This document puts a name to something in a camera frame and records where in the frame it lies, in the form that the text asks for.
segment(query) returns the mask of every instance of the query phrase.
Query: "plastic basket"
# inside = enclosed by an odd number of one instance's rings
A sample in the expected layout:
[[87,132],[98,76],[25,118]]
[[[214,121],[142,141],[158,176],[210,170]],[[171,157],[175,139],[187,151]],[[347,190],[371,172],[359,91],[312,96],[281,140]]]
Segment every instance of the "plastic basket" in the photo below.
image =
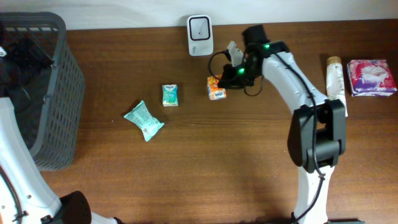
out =
[[4,46],[28,37],[54,61],[24,86],[31,102],[26,110],[16,113],[16,118],[37,167],[66,168],[75,155],[85,82],[66,43],[65,23],[51,12],[1,13],[0,21],[6,30]]

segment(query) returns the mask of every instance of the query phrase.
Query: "teal package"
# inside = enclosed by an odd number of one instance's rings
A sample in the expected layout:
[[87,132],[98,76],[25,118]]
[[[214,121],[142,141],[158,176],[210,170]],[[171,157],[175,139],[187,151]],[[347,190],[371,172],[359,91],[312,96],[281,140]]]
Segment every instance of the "teal package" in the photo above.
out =
[[150,115],[147,106],[142,100],[132,111],[124,115],[124,118],[133,122],[141,129],[146,142],[154,137],[164,125],[164,123],[159,122],[158,119]]
[[178,106],[177,85],[163,85],[163,106]]

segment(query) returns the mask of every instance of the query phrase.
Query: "orange package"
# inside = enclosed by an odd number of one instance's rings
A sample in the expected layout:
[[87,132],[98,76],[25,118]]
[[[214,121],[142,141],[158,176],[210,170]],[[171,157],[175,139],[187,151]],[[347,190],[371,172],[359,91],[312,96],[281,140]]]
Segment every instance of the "orange package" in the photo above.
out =
[[226,91],[224,88],[218,88],[217,83],[219,80],[214,77],[207,78],[207,91],[209,92],[210,100],[220,100],[226,98]]

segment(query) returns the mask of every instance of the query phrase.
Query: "white wall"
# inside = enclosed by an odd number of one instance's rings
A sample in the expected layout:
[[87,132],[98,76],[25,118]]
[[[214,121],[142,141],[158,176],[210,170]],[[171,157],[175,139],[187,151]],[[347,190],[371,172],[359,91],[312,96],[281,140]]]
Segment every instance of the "white wall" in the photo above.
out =
[[50,11],[68,29],[184,26],[207,14],[213,24],[398,18],[398,0],[0,0],[0,11]]

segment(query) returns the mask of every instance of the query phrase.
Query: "wooden tabletop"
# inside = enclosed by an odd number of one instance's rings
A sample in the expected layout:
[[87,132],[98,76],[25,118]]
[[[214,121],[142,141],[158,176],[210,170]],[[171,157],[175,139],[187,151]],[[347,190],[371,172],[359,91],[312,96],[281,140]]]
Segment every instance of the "wooden tabletop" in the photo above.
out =
[[[230,40],[243,49],[247,27],[214,26],[215,52]],[[264,28],[271,40],[285,40],[323,93],[326,59],[334,55],[344,68],[351,59],[387,59],[398,83],[398,20]],[[290,217],[298,194],[287,151],[291,115],[269,82],[257,97],[230,90],[225,100],[210,101],[209,57],[189,56],[186,27],[76,30],[68,32],[68,43],[86,91],[73,165],[42,173],[59,196],[80,190],[93,211],[126,223]],[[226,62],[216,58],[215,72]],[[168,83],[178,84],[178,107],[162,106],[161,85]],[[331,179],[328,217],[396,223],[398,97],[349,93],[346,88],[346,153]],[[149,142],[123,118],[141,100],[165,123]]]

